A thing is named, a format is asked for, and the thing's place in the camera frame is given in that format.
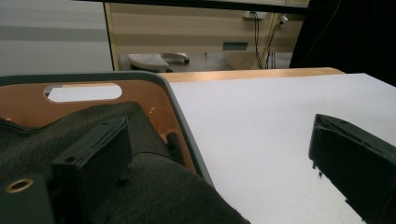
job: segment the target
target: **black plastic part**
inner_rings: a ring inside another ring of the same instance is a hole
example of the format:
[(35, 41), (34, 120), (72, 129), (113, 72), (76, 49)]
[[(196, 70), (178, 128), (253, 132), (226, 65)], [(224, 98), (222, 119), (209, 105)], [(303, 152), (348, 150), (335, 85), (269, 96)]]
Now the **black plastic part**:
[(132, 161), (128, 119), (106, 120), (51, 163), (54, 181), (64, 187), (67, 223), (105, 223), (107, 207)]
[(226, 2), (226, 1), (204, 1), (204, 0), (79, 0), (84, 2), (105, 2), (105, 3), (123, 3), (148, 6), (165, 6), (165, 7), (198, 7), (198, 8), (217, 8), (241, 11), (263, 11), (263, 12), (281, 12), (290, 14), (311, 14), (318, 13), (318, 8), (275, 5), (275, 4), (253, 4), (246, 2)]
[(309, 158), (364, 221), (396, 223), (396, 147), (344, 120), (316, 115)]
[(166, 140), (168, 140), (166, 146), (168, 147), (168, 150), (171, 153), (174, 161), (184, 166), (184, 159), (183, 155), (181, 154), (181, 148), (180, 144), (178, 143), (176, 133), (167, 134)]
[(43, 175), (24, 175), (0, 186), (0, 223), (54, 224)]

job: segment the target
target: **dark gray fabric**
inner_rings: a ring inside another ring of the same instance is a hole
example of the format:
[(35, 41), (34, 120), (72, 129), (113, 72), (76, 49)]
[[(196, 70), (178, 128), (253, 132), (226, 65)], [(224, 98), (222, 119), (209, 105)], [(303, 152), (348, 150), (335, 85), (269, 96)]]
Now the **dark gray fabric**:
[(126, 115), (133, 155), (155, 153), (171, 158), (139, 104), (99, 105), (72, 113), (42, 128), (19, 126), (0, 119), (0, 180), (42, 173), (50, 177), (50, 162), (96, 124)]
[(0, 181), (45, 174), (50, 162), (97, 123), (127, 116), (131, 180), (116, 189), (108, 223), (248, 223), (200, 176), (174, 162), (140, 105), (99, 105), (42, 128), (0, 119)]

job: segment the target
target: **black cable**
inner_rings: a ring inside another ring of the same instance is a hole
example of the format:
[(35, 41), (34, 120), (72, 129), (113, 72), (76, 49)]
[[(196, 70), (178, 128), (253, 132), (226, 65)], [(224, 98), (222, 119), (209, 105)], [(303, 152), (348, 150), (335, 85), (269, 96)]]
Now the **black cable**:
[(254, 16), (254, 43), (256, 45), (256, 60), (257, 65), (260, 69), (262, 69), (262, 58), (259, 53), (259, 34), (260, 34), (260, 25), (259, 25), (259, 16), (256, 12), (250, 12)]
[(267, 54), (267, 59), (266, 59), (266, 65), (265, 65), (265, 68), (267, 68), (268, 69), (268, 63), (269, 63), (269, 57), (271, 56), (271, 44), (272, 44), (272, 41), (273, 41), (273, 39), (274, 39), (274, 36), (275, 36), (275, 34), (276, 34), (276, 31), (277, 31), (277, 28), (279, 27), (279, 22), (277, 23), (277, 25), (275, 26), (275, 28), (274, 28), (274, 30), (273, 30), (273, 35), (271, 36), (271, 39), (270, 39), (270, 41), (268, 42), (268, 54)]

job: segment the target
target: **screw hole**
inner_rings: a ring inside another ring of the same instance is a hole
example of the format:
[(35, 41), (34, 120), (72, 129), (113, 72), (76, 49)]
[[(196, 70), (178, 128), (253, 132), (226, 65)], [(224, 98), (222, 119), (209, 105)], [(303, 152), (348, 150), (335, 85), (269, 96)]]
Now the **screw hole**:
[(64, 159), (65, 162), (72, 162), (75, 160), (76, 160), (76, 157), (67, 157), (66, 159)]
[(6, 187), (7, 193), (17, 193), (30, 188), (35, 181), (33, 179), (20, 179)]

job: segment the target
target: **white panel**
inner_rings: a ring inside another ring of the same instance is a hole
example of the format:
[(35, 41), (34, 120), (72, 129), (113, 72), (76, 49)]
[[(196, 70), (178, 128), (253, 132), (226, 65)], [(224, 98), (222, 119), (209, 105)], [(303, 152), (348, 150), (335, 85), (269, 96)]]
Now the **white panel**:
[(0, 74), (111, 71), (102, 3), (0, 2)]

